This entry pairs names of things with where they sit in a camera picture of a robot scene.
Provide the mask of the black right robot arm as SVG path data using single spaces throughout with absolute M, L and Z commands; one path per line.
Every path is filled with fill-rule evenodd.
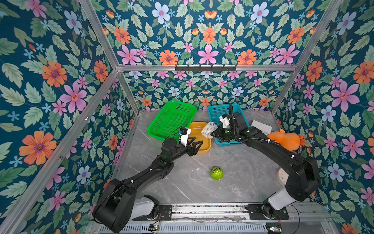
M 279 211 L 296 201 L 304 201 L 320 187 L 317 161 L 295 152 L 300 146 L 297 134 L 271 132 L 266 135 L 255 126 L 247 126 L 240 113 L 224 114 L 220 122 L 220 125 L 209 122 L 202 134 L 227 143 L 245 144 L 270 158 L 288 174 L 284 187 L 264 201 L 263 212 Z

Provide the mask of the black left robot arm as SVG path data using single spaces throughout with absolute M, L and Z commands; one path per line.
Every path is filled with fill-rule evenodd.
M 109 182 L 92 213 L 94 221 L 113 233 L 119 233 L 135 218 L 158 219 L 159 201 L 149 195 L 137 199 L 138 193 L 166 177 L 174 168 L 174 161 L 181 156 L 196 155 L 202 145 L 203 142 L 196 141 L 195 137 L 188 137 L 186 144 L 178 143 L 173 138 L 166 139 L 161 153 L 147 169 L 133 177 Z

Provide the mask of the dark speckled custard apple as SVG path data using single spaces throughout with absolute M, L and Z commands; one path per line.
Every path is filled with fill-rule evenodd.
M 213 167 L 210 171 L 210 176 L 214 180 L 221 180 L 224 176 L 223 170 L 220 167 Z

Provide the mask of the white foam net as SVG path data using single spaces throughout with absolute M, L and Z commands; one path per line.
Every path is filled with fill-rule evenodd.
M 214 136 L 211 134 L 218 129 L 218 125 L 214 122 L 208 122 L 206 126 L 202 129 L 201 134 L 205 138 L 212 139 Z

